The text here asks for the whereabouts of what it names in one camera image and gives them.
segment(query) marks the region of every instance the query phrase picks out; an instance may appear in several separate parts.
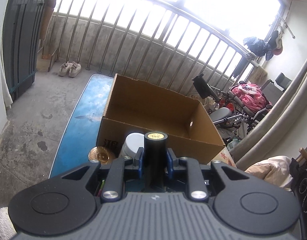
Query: wheelchair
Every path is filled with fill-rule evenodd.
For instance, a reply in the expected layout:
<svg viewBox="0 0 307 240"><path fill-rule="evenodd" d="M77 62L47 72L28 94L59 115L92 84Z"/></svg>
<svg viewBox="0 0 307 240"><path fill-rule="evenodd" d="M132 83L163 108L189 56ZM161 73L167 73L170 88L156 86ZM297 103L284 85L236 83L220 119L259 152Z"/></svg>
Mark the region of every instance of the wheelchair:
<svg viewBox="0 0 307 240"><path fill-rule="evenodd" d="M237 131L242 127L243 134L245 135L244 123L247 124L247 134L266 116L268 111L272 108L272 105L268 104L265 108L259 110L257 113L251 111L240 99L235 96L232 90L239 86L246 84L246 82L240 81L238 85L232 86L226 93L217 88L210 86L203 78L203 73L192 79L194 87L196 88L199 96L204 99L207 97L213 98L215 104L221 104L217 110L212 111L209 114L210 119L214 125L220 125L223 128L233 128L233 131L227 138L223 138L225 145L227 146L234 138L242 139L237 136Z"/></svg>

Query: sneaker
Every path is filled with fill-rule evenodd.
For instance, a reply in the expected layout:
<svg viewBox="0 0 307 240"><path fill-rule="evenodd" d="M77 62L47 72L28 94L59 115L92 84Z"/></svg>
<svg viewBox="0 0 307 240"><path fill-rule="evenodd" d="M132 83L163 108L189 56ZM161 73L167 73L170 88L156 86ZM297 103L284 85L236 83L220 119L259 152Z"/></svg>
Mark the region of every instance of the sneaker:
<svg viewBox="0 0 307 240"><path fill-rule="evenodd" d="M80 71L81 71L81 65L76 62L72 62L72 65L69 70L69 77L75 77L76 75L78 75Z"/></svg>
<svg viewBox="0 0 307 240"><path fill-rule="evenodd" d="M58 75L62 77L66 76L71 66L72 66L72 63L69 63L69 62L63 63L59 69Z"/></svg>

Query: metal bar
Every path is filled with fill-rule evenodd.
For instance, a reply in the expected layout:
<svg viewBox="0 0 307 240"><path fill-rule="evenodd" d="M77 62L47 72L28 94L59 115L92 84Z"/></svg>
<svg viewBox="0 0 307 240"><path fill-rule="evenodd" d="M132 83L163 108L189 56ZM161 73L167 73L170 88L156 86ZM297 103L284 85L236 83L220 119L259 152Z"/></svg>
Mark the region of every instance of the metal bar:
<svg viewBox="0 0 307 240"><path fill-rule="evenodd" d="M52 53L51 58L50 58L50 63L49 63L49 68L48 68L48 72L51 70L51 68L53 67L55 60L53 60L53 57L55 55L55 53L57 52L58 48L56 48L56 50Z"/></svg>
<svg viewBox="0 0 307 240"><path fill-rule="evenodd" d="M243 136L244 136L243 138L245 138L245 137L246 137L246 132L245 132L244 122L241 123L240 127L241 127L242 130L243 130Z"/></svg>
<svg viewBox="0 0 307 240"><path fill-rule="evenodd" d="M225 70L221 73L221 75L220 75L218 81L217 81L216 84L215 84L215 87L218 85L219 81L221 80L221 78L224 76L225 72L226 72L227 69L229 68L229 66L230 66L230 64L231 64L231 62L232 62L232 60L233 60L234 57L236 56L236 53L237 53L237 52L235 51L234 55L232 56L232 58L231 58L231 60L229 61L228 65L226 66Z"/></svg>
<svg viewBox="0 0 307 240"><path fill-rule="evenodd" d="M280 20L284 23L285 25L285 28L289 31L290 35L292 36L293 39L295 39L295 35L292 33L292 30L289 28L288 24L286 23L286 21L284 20L284 18L279 14L277 13L278 17L280 18Z"/></svg>
<svg viewBox="0 0 307 240"><path fill-rule="evenodd" d="M37 52L37 55L39 55L39 52L42 50L42 55L43 55L43 52L45 50L45 46L42 46L40 49L38 49L38 52Z"/></svg>
<svg viewBox="0 0 307 240"><path fill-rule="evenodd" d="M187 24L185 30L183 31L183 33L182 33L182 35L181 35L181 37L180 37L178 43L176 44L175 48L173 49L172 54L169 56L168 61L167 61L166 65L165 65L165 67L164 67L164 70L163 70L162 74L160 75L160 77L159 77L159 79L158 79L158 81L157 81L157 86L160 85L160 82L161 82L161 80L163 79L164 74L166 73L167 68L168 68L169 65L170 65L170 62L172 61L174 55L176 54L176 51L177 51L177 49L178 49L178 47L179 47L179 45L180 45L180 43L181 43L181 41L182 41L182 39L183 39L183 37L184 37L186 31L187 31L187 28L188 28L189 24L190 24L190 21L188 21L188 24Z"/></svg>
<svg viewBox="0 0 307 240"><path fill-rule="evenodd" d="M214 67L214 69L212 70L212 73L209 75L209 77L207 78L206 82L208 83L210 81L210 79L212 79L213 74L216 72L220 62L222 61L222 59L224 58L227 50L229 49L229 45L226 47L225 52L222 54L220 60L218 61L217 65Z"/></svg>
<svg viewBox="0 0 307 240"><path fill-rule="evenodd" d="M208 63L209 63L209 61L210 61L210 59L212 58L213 54L215 53L216 49L218 48L218 45L219 45L220 42L221 42L221 40L219 40L218 43L216 44L214 50L212 51L212 53L210 54L209 58L207 59L207 61L206 61L205 64L203 65L203 67L201 68L201 70L200 70L200 72L199 72L198 75L200 75L200 74L205 70L205 68L207 67L207 65L208 65ZM189 93L191 92L191 90L192 90L193 88L194 88L194 85L191 85L191 87L190 87L190 89L189 89L187 95L189 95Z"/></svg>
<svg viewBox="0 0 307 240"><path fill-rule="evenodd" d="M138 65L138 68L137 68L137 70L136 70L136 72L135 72L134 79L136 79L137 76L138 76L138 74L139 74L139 71L140 71L140 69L141 69L141 67L142 67L142 64L143 64L143 62L144 62L144 59L145 59L146 56L147 56L147 53L148 53L148 51L149 51L149 49L150 49L150 46L151 46L153 40L155 39L155 36L156 36L156 34L157 34L157 31L158 31L158 29L159 29L159 27L160 27L160 25L161 25L161 22L163 21L163 18L164 18L164 16L165 16L166 13L167 13L167 10L164 12L164 15L162 16L162 18L161 18L160 22L158 23L158 25L157 25L155 31L153 32L153 35L152 35L151 38L150 38L149 43L147 44L147 47L146 47L146 49L145 49L145 51L144 51L144 53L143 53L143 56L142 56L142 58L141 58L141 61L140 61L139 65Z"/></svg>
<svg viewBox="0 0 307 240"><path fill-rule="evenodd" d="M177 76L177 74L178 74L180 68L182 67L182 65L183 65L183 63L185 62L185 60L186 60L186 58L187 58L187 56L188 56L188 54L189 54L189 52L190 52L192 46L194 45L194 43L195 43L195 41L196 41L196 39L197 39L197 37L198 37L198 35L199 35L201 29L202 29L202 28L200 27L199 30L198 30L198 32L197 32L197 34L196 34L196 36L195 36L195 38L194 38L194 40L193 40L192 43L190 44L190 46L189 46L189 48L188 48L186 54L183 56L183 58L182 58L182 60L181 60L181 62L180 62L180 64L179 64L177 70L175 71L175 73L174 73L174 75L173 75L173 77L172 77L172 80L170 80L170 82L169 82L169 84L168 84L168 86L167 86L167 89L169 89L169 88L171 87L172 83L174 82L174 80L175 80L175 78L176 78L176 76Z"/></svg>
<svg viewBox="0 0 307 240"><path fill-rule="evenodd" d="M132 24L132 21L133 21L133 19L134 19L136 13L137 13L137 9L135 10L134 14L133 14L132 17L130 18L130 21L129 21L128 26L127 26L127 28L126 28L126 30L125 30L125 33L123 34L122 40L121 40L121 42L120 42L119 48L118 48L118 50L117 50L116 56L115 56L115 58L114 58L114 60L113 60L113 63L112 63L111 69L110 69L110 74L109 74L110 76L112 76L112 74L113 74L113 70L114 70L114 67L116 66L116 63L117 63L117 60L118 60L120 51L121 51L121 49L122 49L123 43L124 43L124 41L125 41L125 39L126 39L126 37L127 37L128 31L129 31L129 29L130 29L130 26L131 26L131 24Z"/></svg>
<svg viewBox="0 0 307 240"><path fill-rule="evenodd" d="M98 68L98 73L101 73L102 66L103 66L103 62L104 62L104 59L105 59L105 57L106 57L106 54L107 54L107 51L108 51L108 48L109 48L109 45L110 45L110 41L111 41L111 39L112 39L114 30L115 30L116 27L117 27L117 24L118 24L118 21L119 21L119 18L120 18L120 15L121 15L122 11L123 11L124 6L125 6L125 5L122 6L122 8L121 8L121 10L120 10L120 12L119 12L119 14L118 14L118 16L117 16L117 18L116 18L116 21L115 21L115 23L114 23L114 25L113 25L113 27L112 27L112 29L111 29L111 32L110 32L110 35L109 35L109 38L108 38L106 47L105 47L105 49L104 49L104 51L103 51L103 54L102 54L100 66L99 66L99 68Z"/></svg>
<svg viewBox="0 0 307 240"><path fill-rule="evenodd" d="M92 8L92 11L90 13L90 16L89 16L89 19L87 21L87 25L86 25L86 28L85 28L85 32L83 33L83 36L82 36L82 40L81 40L81 44L80 44L80 49L79 49L79 54L78 54L78 58L77 58L77 63L80 62L80 57L81 57L81 53L82 53L82 49L83 49L83 45L85 43L85 39L86 39L86 36L87 36L87 32L88 32L88 29L89 29L89 25L90 25L90 22L91 22L91 19L92 19L92 15L95 11L95 7L97 5L97 2L98 0L95 1L95 5L94 7Z"/></svg>
<svg viewBox="0 0 307 240"><path fill-rule="evenodd" d="M74 38L74 35L75 35L75 33L76 33L76 29L77 29L77 25L78 25L78 22L79 22L80 14L81 14L83 5L85 4L85 1L86 1L86 0L83 0L83 2L82 2L82 4L81 4L80 10L79 10L78 15L77 15L77 18L76 18L76 22L74 23L74 26L73 26L73 30L72 30L72 34L71 34L71 39L70 39L70 43L69 43L69 48L68 48L68 52L67 52L66 62L69 61L70 52L71 52L71 47L72 47L72 43L73 43L73 38Z"/></svg>
<svg viewBox="0 0 307 240"><path fill-rule="evenodd" d="M211 34L214 34L217 38L219 38L220 40L224 41L226 44L230 44L230 46L232 48L234 48L237 52L239 52L240 54L242 54L243 57L248 58L248 51L246 48L244 48L242 45L238 44L237 42L233 42L231 39L229 39L228 37L224 36L223 34L221 34L220 32L218 32L216 29L214 29L212 26L208 25L207 23L203 22L202 20L198 19L197 17L189 14L188 12L179 9L163 0L147 0L147 1L151 1L154 4L160 5L170 11L173 11L176 14L179 14L187 19L190 19L191 22L196 23L197 25L199 25L200 27L206 29L207 31L209 31Z"/></svg>
<svg viewBox="0 0 307 240"><path fill-rule="evenodd" d="M86 67L87 70L90 70L90 64L91 64L92 56L93 56L93 53L94 53L94 51L95 51L95 46L96 46L96 44L97 44L98 37L99 37L100 31L101 31L101 28L102 28L104 19L106 18L106 15L107 15L109 6L110 6L110 3L108 4L108 6L107 6L107 8L106 8L106 11L104 11L103 17L102 17L102 19L101 19L101 22L100 22L100 24L99 24L97 33L96 33L96 35L95 35L95 41L94 41L94 44L92 45L91 52L90 52L90 57L89 57L88 64L87 64L87 67Z"/></svg>
<svg viewBox="0 0 307 240"><path fill-rule="evenodd" d="M245 67L243 68L242 72L241 72L240 75L239 75L240 77L241 77L242 73L246 70L246 68L247 68L247 66L249 65L249 63L250 63L250 61L248 61L247 64L245 65ZM235 69L232 71L231 75L228 76L228 78L227 78L227 80L226 80L226 82L225 82L225 84L223 85L223 87L222 87L221 90L224 90L224 89L225 89L225 87L226 87L226 85L228 84L229 80L230 80L231 77L233 76L234 71L235 71Z"/></svg>
<svg viewBox="0 0 307 240"><path fill-rule="evenodd" d="M54 33L54 31L55 31L55 22L56 22L57 19L58 19L59 10L60 10L60 6L61 6L61 4L62 4L62 1L63 1L63 0L60 0L59 6L58 6L58 9L57 9L57 13L55 14L55 20L54 20L54 23L53 23L53 25L52 25L51 34L50 34L50 39L49 39L49 45L48 45L49 48L51 47L51 39L52 39L53 33Z"/></svg>
<svg viewBox="0 0 307 240"><path fill-rule="evenodd" d="M166 35L166 33L167 33L168 29L169 29L169 26L170 26L170 24L172 23L172 20L174 19L175 15L176 15L175 13L172 13L172 14L170 15L170 18L169 18L169 20L168 20L166 26L164 27L163 31L162 31L161 34L160 34L160 37L159 37L159 39L158 39L159 41L163 41L164 36Z"/></svg>
<svg viewBox="0 0 307 240"><path fill-rule="evenodd" d="M186 74L184 80L182 81L180 87L178 88L178 91L177 91L178 93L179 93L180 90L182 89L182 87L183 87L183 85L185 84L187 78L189 77L189 74L191 73L191 71L193 70L194 66L196 65L196 63L197 63L197 61L198 61L198 59L199 59L201 53L203 52L203 50L204 50L204 48L205 48L207 42L209 41L209 38L210 38L211 35L212 35L212 34L209 33L209 35L208 35L208 37L207 37L207 39L206 39L206 41L205 41L205 44L202 46L202 48L201 48L200 52L198 53L197 57L195 58L194 62L191 64L191 66L190 66L190 68L189 68L189 70L188 70L188 72L187 72L187 74Z"/></svg>
<svg viewBox="0 0 307 240"><path fill-rule="evenodd" d="M243 70L240 72L239 76L236 78L235 82L231 85L231 87L235 86L238 83L239 79L241 78L249 64L250 60L248 60L247 64L244 66Z"/></svg>
<svg viewBox="0 0 307 240"><path fill-rule="evenodd" d="M68 17L69 17L69 13L70 13L70 10L71 10L71 6L73 4L73 1L71 1L70 5L69 5L69 8L68 8L68 12L67 12L67 15L66 15L66 18L64 20L64 24L63 24L63 27L62 27L62 32L61 32L61 36L60 36L60 41L59 41L59 46L58 46L58 53L57 53L57 57L56 57L56 61L59 60L59 56L60 56L60 50L61 50L61 44L62 44L62 39L63 39L63 35L64 35L64 30L66 28L66 24L67 24L67 20L68 20Z"/></svg>
<svg viewBox="0 0 307 240"><path fill-rule="evenodd" d="M224 119L220 119L220 120L218 120L218 121L215 121L215 122L213 122L213 124L214 124L214 125L217 125L217 124L219 124L219 123L226 122L226 121L232 120L232 119L241 118L241 117L243 117L242 114L237 114L237 115L233 115L233 116L230 116L230 117L227 117L227 118L224 118Z"/></svg>
<svg viewBox="0 0 307 240"><path fill-rule="evenodd" d="M122 75L123 75L123 76L126 74L126 71L127 71L128 66L129 66L129 63L130 63L132 54L134 53L135 47L136 47L136 45L137 45L137 43L138 43L138 40L139 40L139 38L140 38L140 35L142 34L142 30L143 30L143 28L144 28L144 26L145 26L145 24L146 24L146 22L147 22L147 20L148 20L149 14L150 14L150 11L149 11L149 13L148 13L146 19L144 19L144 22L143 22L143 24L142 24L142 26L141 26L141 28L140 28L140 30L139 30L139 32L138 32L138 35L137 35L137 37L135 38L135 43L132 45L132 48L131 48L131 51L130 51L130 53L129 53L127 62L126 62L126 64L125 64L125 67L123 68L123 72L122 72Z"/></svg>
<svg viewBox="0 0 307 240"><path fill-rule="evenodd" d="M246 76L244 82L247 82L250 78L250 76L252 75L252 71L254 70L254 66L252 66L252 69L250 70L250 72L248 73L248 75Z"/></svg>
<svg viewBox="0 0 307 240"><path fill-rule="evenodd" d="M149 80L149 78L150 78L150 76L151 76L151 73L152 73L152 71L154 70L154 68L155 68L155 66L156 66L156 64L157 64L158 58L160 57L160 55L161 55L161 53L162 53L162 51L163 51L163 49L164 49L164 47L165 47L165 45L166 45L167 40L169 39L169 36L170 36L170 34L171 34L171 32L172 32L172 29L174 28L174 26L175 26L175 24L176 24L178 18L179 18L179 15L177 15L177 17L176 17L176 19L175 19L175 21L174 21L174 23L173 23L173 25L172 25L170 31L168 32L168 34L167 34L167 36L166 36L166 38L165 38L163 44L161 45L161 47L160 47L160 49L159 49L159 51L158 51L158 53L157 53L157 55L156 55L156 58L155 58L155 60L153 61L153 65L152 65L152 67L150 68L149 73L148 73L148 75L147 75L147 77L146 77L146 81Z"/></svg>

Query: white towel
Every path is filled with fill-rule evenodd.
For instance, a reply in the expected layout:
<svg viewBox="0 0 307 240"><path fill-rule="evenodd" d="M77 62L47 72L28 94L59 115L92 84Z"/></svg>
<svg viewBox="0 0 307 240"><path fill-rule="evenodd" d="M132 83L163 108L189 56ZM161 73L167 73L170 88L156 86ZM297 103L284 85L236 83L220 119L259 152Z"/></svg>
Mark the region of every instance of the white towel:
<svg viewBox="0 0 307 240"><path fill-rule="evenodd" d="M0 240L9 240L16 234L8 215L8 208L0 208Z"/></svg>

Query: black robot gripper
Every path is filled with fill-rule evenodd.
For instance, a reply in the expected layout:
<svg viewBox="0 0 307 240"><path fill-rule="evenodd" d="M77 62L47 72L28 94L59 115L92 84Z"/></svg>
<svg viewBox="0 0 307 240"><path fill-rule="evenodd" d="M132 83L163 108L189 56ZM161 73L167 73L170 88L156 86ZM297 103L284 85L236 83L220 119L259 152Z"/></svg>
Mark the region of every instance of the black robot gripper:
<svg viewBox="0 0 307 240"><path fill-rule="evenodd" d="M219 161L177 158L167 141L147 133L135 158L85 163L19 192L14 239L294 239L291 193ZM125 191L140 179L142 192Z"/></svg>

